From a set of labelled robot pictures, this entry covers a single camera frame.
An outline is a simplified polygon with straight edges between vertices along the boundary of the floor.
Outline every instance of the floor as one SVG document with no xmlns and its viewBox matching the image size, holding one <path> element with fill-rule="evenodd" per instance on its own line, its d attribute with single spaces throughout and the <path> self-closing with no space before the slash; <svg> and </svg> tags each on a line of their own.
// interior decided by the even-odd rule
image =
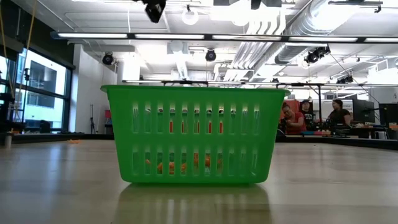
<svg viewBox="0 0 398 224">
<path fill-rule="evenodd" d="M 0 223 L 397 223 L 398 151 L 277 144 L 264 183 L 136 186 L 112 141 L 0 149 Z"/>
</svg>

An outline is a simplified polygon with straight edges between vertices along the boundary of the green plastic basket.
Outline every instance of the green plastic basket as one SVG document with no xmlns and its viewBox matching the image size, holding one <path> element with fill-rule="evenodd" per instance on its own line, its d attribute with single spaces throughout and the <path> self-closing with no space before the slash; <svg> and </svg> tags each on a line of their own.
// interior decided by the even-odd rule
<svg viewBox="0 0 398 224">
<path fill-rule="evenodd" d="M 287 90 L 105 85 L 127 182 L 267 179 Z"/>
</svg>

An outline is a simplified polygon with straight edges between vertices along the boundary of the person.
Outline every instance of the person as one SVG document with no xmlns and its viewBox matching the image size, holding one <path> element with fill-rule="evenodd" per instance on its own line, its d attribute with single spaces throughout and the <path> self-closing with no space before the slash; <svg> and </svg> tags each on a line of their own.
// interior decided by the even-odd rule
<svg viewBox="0 0 398 224">
<path fill-rule="evenodd" d="M 330 119 L 331 125 L 349 125 L 351 122 L 351 115 L 348 110 L 343 109 L 343 102 L 341 100 L 335 99 L 331 105 L 334 109 L 328 117 L 328 119 Z"/>
<path fill-rule="evenodd" d="M 307 130 L 309 130 L 313 126 L 313 113 L 312 113 L 312 111 L 310 111 L 310 101 L 309 100 L 303 100 L 301 102 L 300 112 L 304 115 L 304 122 L 307 127 Z"/>
<path fill-rule="evenodd" d="M 286 134 L 300 134 L 306 131 L 304 115 L 300 112 L 293 112 L 287 103 L 282 105 L 282 111 L 286 119 Z"/>
</svg>

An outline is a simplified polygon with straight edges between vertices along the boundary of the black shirt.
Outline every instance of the black shirt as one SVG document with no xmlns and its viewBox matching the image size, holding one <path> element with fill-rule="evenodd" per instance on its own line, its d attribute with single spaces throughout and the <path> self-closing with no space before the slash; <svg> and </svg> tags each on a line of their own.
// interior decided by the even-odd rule
<svg viewBox="0 0 398 224">
<path fill-rule="evenodd" d="M 313 122 L 313 113 L 311 111 L 302 110 L 301 113 L 304 115 L 305 124 Z"/>
<path fill-rule="evenodd" d="M 334 110 L 330 113 L 329 118 L 330 122 L 333 125 L 336 124 L 346 124 L 346 121 L 344 120 L 344 116 L 350 115 L 349 111 L 346 109 L 340 109 L 340 110 Z"/>
</svg>

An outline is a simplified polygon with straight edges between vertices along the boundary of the basket rim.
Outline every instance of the basket rim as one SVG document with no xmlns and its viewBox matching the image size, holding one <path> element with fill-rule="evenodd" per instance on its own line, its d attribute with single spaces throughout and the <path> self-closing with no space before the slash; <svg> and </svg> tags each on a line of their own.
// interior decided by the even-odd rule
<svg viewBox="0 0 398 224">
<path fill-rule="evenodd" d="M 137 85 L 103 85 L 101 86 L 101 91 L 107 93 L 108 89 L 111 88 L 122 88 L 122 89 L 156 89 L 156 90 L 164 90 L 164 88 L 168 90 L 181 90 L 187 89 L 184 86 L 137 86 Z M 215 88 L 215 87 L 190 87 L 196 90 L 203 90 L 203 91 L 253 91 L 253 92 L 281 92 L 285 93 L 285 96 L 290 95 L 290 91 L 285 89 L 274 89 L 274 88 L 256 88 L 256 89 L 243 89 L 243 88 Z"/>
</svg>

